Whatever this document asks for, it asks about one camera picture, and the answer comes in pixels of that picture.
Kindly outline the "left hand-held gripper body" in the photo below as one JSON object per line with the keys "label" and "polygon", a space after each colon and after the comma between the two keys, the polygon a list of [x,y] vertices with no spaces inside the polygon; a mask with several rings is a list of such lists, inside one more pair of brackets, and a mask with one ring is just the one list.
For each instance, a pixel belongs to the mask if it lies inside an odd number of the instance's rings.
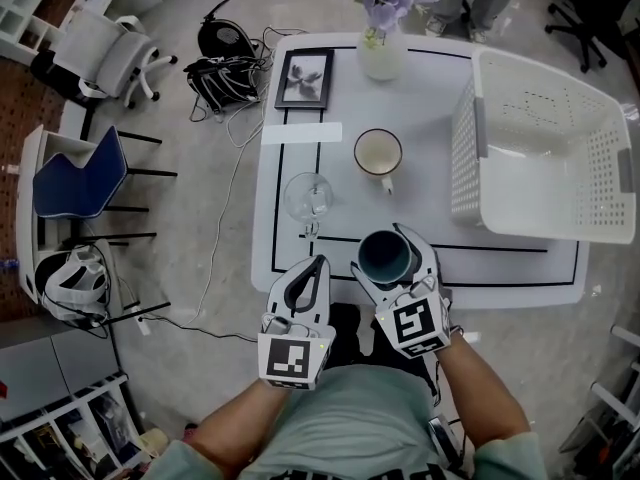
{"label": "left hand-held gripper body", "polygon": [[258,333],[259,378],[273,387],[314,390],[335,337],[330,325],[265,313]]}

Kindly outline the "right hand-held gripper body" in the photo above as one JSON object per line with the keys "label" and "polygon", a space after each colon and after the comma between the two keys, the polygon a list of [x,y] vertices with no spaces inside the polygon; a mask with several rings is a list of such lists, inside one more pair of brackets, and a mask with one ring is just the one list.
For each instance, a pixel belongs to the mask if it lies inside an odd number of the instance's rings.
{"label": "right hand-held gripper body", "polygon": [[408,359],[435,353],[451,344],[450,291],[376,312],[376,319],[394,350]]}

